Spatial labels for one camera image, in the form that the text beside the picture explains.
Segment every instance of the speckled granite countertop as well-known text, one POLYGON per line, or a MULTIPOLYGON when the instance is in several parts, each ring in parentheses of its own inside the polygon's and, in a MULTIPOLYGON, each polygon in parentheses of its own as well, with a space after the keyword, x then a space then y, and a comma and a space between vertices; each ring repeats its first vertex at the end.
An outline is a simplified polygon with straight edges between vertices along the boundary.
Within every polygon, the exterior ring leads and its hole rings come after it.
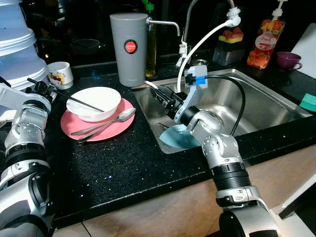
MULTIPOLYGON (((156 79, 177 76, 174 64, 165 63, 156 79)), ((291 72, 258 71, 237 67, 264 85, 299 104, 306 92, 316 95, 316 80, 291 72)), ((223 69, 210 65, 209 71, 223 69)), ((132 125, 106 141, 79 144, 60 127, 66 100, 57 97, 46 127, 46 151, 55 172, 57 214, 54 226, 64 227, 143 200, 180 189, 211 177, 200 147, 166 155, 152 134, 132 90, 119 83, 116 65, 73 68, 74 86, 69 95, 92 86, 116 89, 137 109, 132 125)), ((237 136, 239 151, 247 165, 316 143, 316 116, 237 136)), ((0 150, 9 124, 0 129, 0 150)), ((0 153, 3 167, 3 152, 0 153)))

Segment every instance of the red label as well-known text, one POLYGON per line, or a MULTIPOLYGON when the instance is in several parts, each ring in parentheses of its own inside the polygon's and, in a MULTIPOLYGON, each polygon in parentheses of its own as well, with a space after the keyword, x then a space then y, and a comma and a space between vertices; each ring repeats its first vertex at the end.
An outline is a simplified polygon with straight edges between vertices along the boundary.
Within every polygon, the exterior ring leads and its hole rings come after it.
POLYGON ((136 41, 129 39, 124 43, 125 51, 129 54, 133 54, 137 50, 137 43, 136 41))

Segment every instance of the stainless steel sink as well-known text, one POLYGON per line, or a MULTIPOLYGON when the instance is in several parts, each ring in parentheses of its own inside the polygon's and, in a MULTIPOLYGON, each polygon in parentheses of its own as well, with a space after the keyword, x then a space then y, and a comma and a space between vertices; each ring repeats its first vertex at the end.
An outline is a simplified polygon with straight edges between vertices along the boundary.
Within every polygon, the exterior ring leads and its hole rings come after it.
MULTIPOLYGON (((208 74, 232 77, 238 80, 245 91, 245 109, 234 136, 262 130, 311 115, 301 107, 238 70, 227 69, 208 74)), ((160 80, 155 81, 154 84, 165 85, 176 91, 176 80, 177 78, 160 80)), ((188 88, 185 88, 184 81, 181 83, 181 91, 189 93, 188 88)), ((176 123, 165 115, 163 107, 153 98, 149 88, 136 87, 134 94, 161 150, 167 154, 183 150, 171 147, 159 140, 160 135, 164 132, 164 128, 159 123, 168 127, 176 123)), ((204 90, 202 98, 196 106, 200 109, 208 109, 217 113, 223 119, 225 130, 229 134, 241 107, 241 93, 237 86, 228 80, 208 79, 208 89, 204 90)))

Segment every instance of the white cable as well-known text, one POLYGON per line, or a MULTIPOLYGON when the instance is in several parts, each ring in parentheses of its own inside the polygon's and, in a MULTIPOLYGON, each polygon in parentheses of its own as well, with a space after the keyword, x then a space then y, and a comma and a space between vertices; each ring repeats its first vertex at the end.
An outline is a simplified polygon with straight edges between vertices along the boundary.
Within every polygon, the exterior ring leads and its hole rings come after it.
POLYGON ((147 85, 150 85, 151 87, 153 87, 155 89, 158 89, 158 87, 155 84, 153 84, 152 82, 150 82, 150 81, 146 80, 146 81, 144 81, 144 83, 147 84, 147 85))
POLYGON ((207 33, 206 36, 204 36, 195 46, 194 48, 189 52, 189 54, 187 55, 187 57, 184 59, 181 67, 180 67, 180 71, 179 71, 179 75, 178 75, 178 81, 177 81, 177 92, 181 92, 181 77, 182 77, 182 73, 184 70, 184 67, 186 66, 187 61, 189 60, 189 58, 192 56, 192 54, 194 54, 194 52, 198 49, 198 47, 201 46, 201 44, 204 43, 204 41, 207 40, 207 38, 209 38, 212 34, 214 34, 216 31, 218 31, 219 29, 225 27, 225 26, 229 26, 233 23, 232 20, 227 20, 225 23, 215 27, 213 30, 211 30, 209 33, 207 33))

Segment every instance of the spoon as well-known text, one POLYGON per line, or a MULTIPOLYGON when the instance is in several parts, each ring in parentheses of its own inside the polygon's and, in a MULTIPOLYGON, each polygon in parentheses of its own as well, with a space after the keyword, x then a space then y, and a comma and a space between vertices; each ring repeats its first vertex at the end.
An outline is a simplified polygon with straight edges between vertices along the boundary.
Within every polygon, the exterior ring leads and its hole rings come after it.
POLYGON ((122 113, 120 113, 114 120, 107 121, 107 122, 104 122, 102 124, 99 124, 99 125, 96 125, 96 126, 93 126, 90 128, 86 128, 86 129, 83 129, 83 130, 80 130, 77 132, 73 132, 72 135, 82 135, 82 134, 89 132, 88 134, 86 134, 85 136, 81 137, 78 140, 78 142, 85 142, 88 139, 97 135, 99 132, 103 131, 105 128, 110 126, 112 123, 126 121, 135 113, 135 111, 136 111, 135 108, 127 109, 127 110, 123 111, 122 113))

